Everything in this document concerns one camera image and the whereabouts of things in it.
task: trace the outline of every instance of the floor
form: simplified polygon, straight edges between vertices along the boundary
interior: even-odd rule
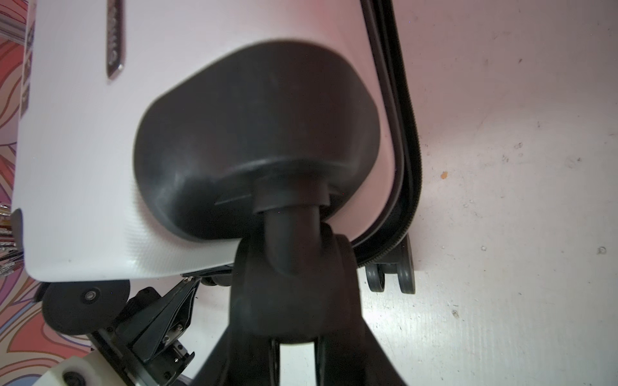
[[[417,294],[360,270],[366,321],[410,385],[618,385],[618,2],[394,4],[423,147]],[[200,287],[186,375],[228,296]],[[312,362],[285,347],[281,384],[315,384]]]

